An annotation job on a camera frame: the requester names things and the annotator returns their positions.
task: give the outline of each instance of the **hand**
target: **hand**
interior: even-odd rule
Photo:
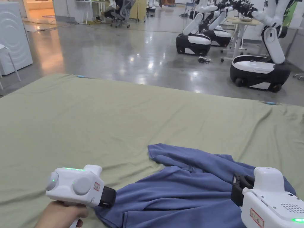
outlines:
[[[53,201],[44,209],[35,228],[69,228],[75,219],[87,216],[86,206],[65,206],[62,202]],[[77,227],[82,225],[83,222],[79,219]]]

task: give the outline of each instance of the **table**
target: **table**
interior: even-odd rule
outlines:
[[[93,7],[92,7],[92,1],[88,0],[88,1],[81,1],[81,0],[75,0],[75,2],[82,2],[82,3],[89,3],[90,4],[90,8],[87,10],[87,19],[85,21],[85,23],[83,23],[83,17],[85,15],[85,12],[82,12],[82,22],[80,24],[82,25],[88,25],[88,16],[89,16],[89,11],[91,11],[91,16],[93,18]]]
[[[104,9],[105,9],[105,2],[107,1],[97,1],[97,0],[75,0],[75,2],[82,2],[82,3],[89,3],[90,4],[90,7],[87,9],[87,17],[86,17],[86,21],[85,23],[80,23],[80,24],[83,24],[83,25],[88,25],[88,16],[89,16],[89,12],[91,12],[91,16],[92,16],[92,19],[94,19],[94,16],[93,16],[93,5],[92,3],[101,3],[101,11],[103,10],[103,5],[104,5]],[[83,17],[85,15],[85,11],[83,10],[82,12],[82,21],[83,21]]]
[[[156,143],[278,168],[304,198],[295,175],[304,172],[304,107],[72,74],[42,77],[1,98],[0,107],[3,228],[35,226],[56,168],[100,165],[105,185],[118,190],[163,168],[147,154]],[[89,210],[84,227],[105,228]]]
[[[253,19],[252,21],[241,21],[239,18],[236,18],[236,17],[228,17],[227,22],[231,22],[231,23],[235,24],[236,29],[235,29],[235,32],[231,39],[232,42],[230,42],[232,45],[229,47],[229,49],[223,49],[223,51],[225,50],[227,52],[230,52],[231,51],[230,49],[232,49],[232,47],[234,47],[233,57],[232,57],[232,59],[234,59],[238,55],[242,37],[243,37],[246,27],[247,26],[256,26],[259,24],[259,21],[255,20],[255,19]]]

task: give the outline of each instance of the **polished floor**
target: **polished floor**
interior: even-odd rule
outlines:
[[[28,33],[34,64],[1,79],[6,95],[52,73],[162,86],[234,98],[281,102],[304,106],[304,82],[290,77],[277,94],[236,87],[229,78],[230,62],[212,47],[213,62],[202,64],[193,55],[176,52],[175,39],[189,19],[179,17],[183,8],[158,8],[146,22],[131,27],[107,24],[72,25]],[[247,44],[248,49],[256,45]]]

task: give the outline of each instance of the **stool leg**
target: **stool leg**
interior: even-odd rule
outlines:
[[[13,68],[14,68],[16,74],[17,74],[18,80],[21,81],[21,79],[20,79],[20,77],[19,77],[19,74],[18,74],[18,71],[16,70],[15,64],[14,64],[13,59],[12,59],[12,57],[11,57],[11,54],[10,54],[9,52],[8,52],[8,54],[9,54],[9,58],[11,59],[11,62],[12,62],[12,64],[13,64]]]

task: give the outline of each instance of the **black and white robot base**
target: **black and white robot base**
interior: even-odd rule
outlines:
[[[241,55],[235,57],[230,67],[230,78],[236,86],[254,87],[260,83],[269,83],[267,90],[278,92],[290,75],[289,67],[274,64],[266,57]]]
[[[183,35],[182,33],[176,37],[176,50],[179,54],[184,54],[189,49],[193,54],[205,56],[211,47],[210,38],[203,34]]]
[[[231,41],[231,34],[223,29],[208,30],[208,25],[206,23],[199,24],[199,33],[211,39],[211,45],[227,47]]]

